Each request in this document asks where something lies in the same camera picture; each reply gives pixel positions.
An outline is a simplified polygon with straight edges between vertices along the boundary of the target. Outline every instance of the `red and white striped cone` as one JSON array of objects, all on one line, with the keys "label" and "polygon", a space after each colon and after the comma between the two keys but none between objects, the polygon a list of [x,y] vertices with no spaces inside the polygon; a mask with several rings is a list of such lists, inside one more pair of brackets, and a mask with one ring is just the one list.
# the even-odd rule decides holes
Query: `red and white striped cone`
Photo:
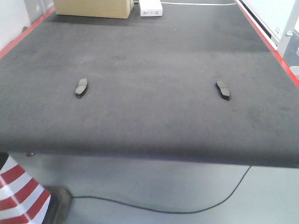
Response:
[{"label": "red and white striped cone", "polygon": [[50,193],[11,156],[5,159],[0,167],[0,224],[42,224]]}]

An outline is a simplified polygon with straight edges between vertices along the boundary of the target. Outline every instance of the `red trim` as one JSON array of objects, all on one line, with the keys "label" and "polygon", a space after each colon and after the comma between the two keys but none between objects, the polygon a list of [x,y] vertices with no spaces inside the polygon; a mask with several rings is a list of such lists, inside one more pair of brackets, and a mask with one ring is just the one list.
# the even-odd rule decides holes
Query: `red trim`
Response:
[{"label": "red trim", "polygon": [[31,193],[36,189],[38,186],[38,182],[35,179],[31,179],[21,190],[19,190],[14,196],[21,204],[23,203],[26,198],[31,195]]},{"label": "red trim", "polygon": [[268,49],[271,51],[271,53],[273,54],[273,56],[280,63],[281,67],[284,68],[284,70],[289,75],[289,77],[291,78],[291,80],[299,88],[299,80],[294,75],[294,73],[291,71],[291,69],[289,68],[289,66],[285,62],[285,60],[282,58],[282,56],[280,56],[280,54],[278,53],[278,51],[273,48],[273,46],[269,43],[269,41],[267,40],[267,38],[262,34],[262,32],[259,30],[259,28],[256,26],[256,24],[252,21],[252,19],[247,15],[247,13],[244,11],[244,9],[241,7],[241,5],[237,1],[235,1],[235,2],[237,3],[237,5],[239,6],[239,8],[241,9],[241,11],[243,12],[243,14],[245,15],[245,17],[247,18],[247,20],[249,21],[249,23],[252,25],[252,27],[254,28],[254,30],[257,32],[257,34],[260,36],[260,38],[266,44],[266,46],[268,47]]},{"label": "red trim", "polygon": [[36,202],[31,206],[31,208],[27,211],[28,216],[31,219],[38,214],[38,212],[42,209],[43,205],[45,204],[46,200],[49,198],[50,193],[46,190],[43,190],[42,194],[38,197]]},{"label": "red trim", "polygon": [[46,14],[42,15],[39,19],[37,19],[28,29],[26,29],[21,35],[19,35],[16,39],[11,41],[4,49],[0,51],[0,59],[3,58],[12,48],[14,48],[21,40],[23,40],[32,30],[34,30],[39,24],[42,23],[51,13],[55,10],[54,6],[46,12]]},{"label": "red trim", "polygon": [[0,220],[1,224],[25,224],[28,223],[30,220],[25,215],[21,215],[14,218],[2,219]]},{"label": "red trim", "polygon": [[14,168],[1,174],[1,176],[4,179],[6,184],[10,184],[11,182],[15,181],[20,176],[22,176],[24,173],[25,173],[25,170],[20,165],[17,165]]}]

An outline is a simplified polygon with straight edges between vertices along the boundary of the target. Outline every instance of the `white box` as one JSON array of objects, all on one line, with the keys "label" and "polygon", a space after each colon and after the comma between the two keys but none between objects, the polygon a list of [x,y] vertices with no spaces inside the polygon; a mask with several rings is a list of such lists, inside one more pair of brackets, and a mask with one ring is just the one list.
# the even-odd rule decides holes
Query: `white box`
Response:
[{"label": "white box", "polygon": [[139,0],[140,16],[162,16],[163,7],[160,0]]}]

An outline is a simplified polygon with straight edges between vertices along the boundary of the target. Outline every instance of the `metal screw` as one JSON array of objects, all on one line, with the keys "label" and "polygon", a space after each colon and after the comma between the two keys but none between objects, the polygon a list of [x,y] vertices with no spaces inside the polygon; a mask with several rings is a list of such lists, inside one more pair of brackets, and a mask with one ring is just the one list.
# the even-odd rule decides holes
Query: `metal screw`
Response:
[{"label": "metal screw", "polygon": [[27,154],[26,154],[27,157],[32,157],[32,156],[34,156],[34,155],[35,155],[35,153],[27,153]]}]

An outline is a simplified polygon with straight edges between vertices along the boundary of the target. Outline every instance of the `black rubber base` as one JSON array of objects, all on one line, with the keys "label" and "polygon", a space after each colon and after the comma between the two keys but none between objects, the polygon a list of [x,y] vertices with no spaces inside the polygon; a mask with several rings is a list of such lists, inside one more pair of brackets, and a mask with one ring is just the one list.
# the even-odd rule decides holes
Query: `black rubber base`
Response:
[{"label": "black rubber base", "polygon": [[65,224],[72,195],[64,187],[45,187],[51,194],[49,207],[42,224]]}]

